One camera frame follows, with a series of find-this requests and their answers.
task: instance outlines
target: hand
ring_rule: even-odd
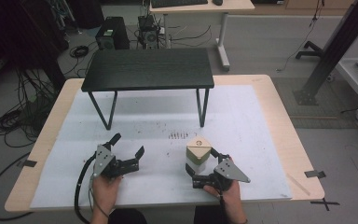
[[[214,187],[205,185],[204,190],[214,197],[219,196],[219,193]],[[227,191],[223,191],[223,199],[225,200],[226,214],[229,223],[246,223],[247,216],[242,209],[241,191],[238,180],[233,180],[230,188]]]
[[[110,180],[97,176],[92,182],[94,208],[91,223],[107,223],[108,216],[116,204],[118,186],[123,176]]]

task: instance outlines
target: desk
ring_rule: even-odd
[[[213,88],[206,49],[99,50],[95,53],[82,91],[89,93],[106,130],[110,130],[118,91],[196,89],[200,127],[204,126],[209,89]],[[203,108],[199,89],[205,89]],[[114,91],[108,123],[94,91]]]
[[[28,158],[37,161],[37,164],[33,168],[23,167],[5,204],[7,211],[30,211],[30,204],[45,161],[83,80],[79,78],[66,81]],[[307,178],[304,175],[304,172],[313,170],[312,165],[271,79],[265,75],[236,75],[213,76],[213,80],[216,85],[254,87],[282,168],[286,173],[287,183],[292,191],[292,201],[322,199],[324,190],[318,177]]]
[[[219,50],[220,59],[222,61],[223,67],[228,71],[229,70],[229,61],[226,54],[225,47],[223,42],[225,40],[225,32],[227,25],[227,17],[230,12],[243,12],[245,10],[255,9],[255,6],[250,0],[225,0],[222,6],[216,6],[212,3],[212,0],[208,0],[206,5],[195,5],[195,6],[185,6],[185,7],[159,7],[153,8],[150,6],[150,12],[154,14],[163,14],[164,15],[164,27],[165,31],[165,41],[166,47],[170,48],[168,27],[170,23],[168,22],[169,14],[196,14],[197,16],[192,17],[193,23],[200,20],[200,14],[204,13],[223,13],[220,28],[220,35],[217,39],[217,49]]]

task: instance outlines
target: person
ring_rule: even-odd
[[[94,208],[92,210],[91,224],[126,223],[146,224],[145,217],[135,209],[115,209],[118,186],[123,176],[109,180],[103,176],[97,176],[92,183]],[[203,188],[214,197],[220,198],[217,190],[211,186]],[[194,223],[222,223],[224,215],[227,216],[229,224],[247,223],[247,216],[241,206],[240,184],[233,180],[230,188],[223,191],[225,213],[219,205],[197,206],[194,216]]]

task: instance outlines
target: wooden table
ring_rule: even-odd
[[[30,204],[45,161],[83,80],[77,78],[66,81],[28,158],[28,160],[37,161],[37,164],[33,168],[23,167],[7,199],[5,205],[7,211],[31,210]],[[252,85],[254,87],[282,168],[286,173],[287,182],[292,191],[292,201],[322,199],[324,190],[318,177],[307,178],[304,174],[304,172],[312,171],[313,167],[271,79],[266,75],[236,75],[213,76],[213,80],[216,85]]]
[[[222,25],[220,28],[220,35],[216,41],[217,41],[217,49],[219,50],[220,59],[222,61],[223,68],[226,69],[227,71],[229,70],[229,61],[223,42],[225,40],[228,13],[244,12],[246,10],[253,10],[253,9],[255,9],[255,6],[252,4],[250,0],[224,0],[222,6],[215,5],[212,2],[212,0],[208,0],[208,4],[205,5],[195,5],[195,6],[185,6],[185,7],[153,8],[153,6],[150,6],[151,13],[164,15],[164,27],[166,28],[165,46],[168,49],[171,47],[171,44],[169,42],[169,33],[167,28],[172,26],[171,21],[168,21],[168,18],[177,15],[180,16],[181,20],[183,18],[188,18],[189,20],[191,20],[188,22],[188,24],[196,24],[196,23],[211,24],[213,18],[209,17],[208,15],[213,13],[223,13],[222,19],[219,22]]]

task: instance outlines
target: black table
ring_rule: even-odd
[[[106,130],[112,126],[118,91],[196,89],[200,127],[204,126],[209,89],[214,87],[206,49],[99,50],[89,66],[82,91],[89,93]],[[203,108],[200,89],[205,89]],[[114,91],[108,123],[93,96]]]

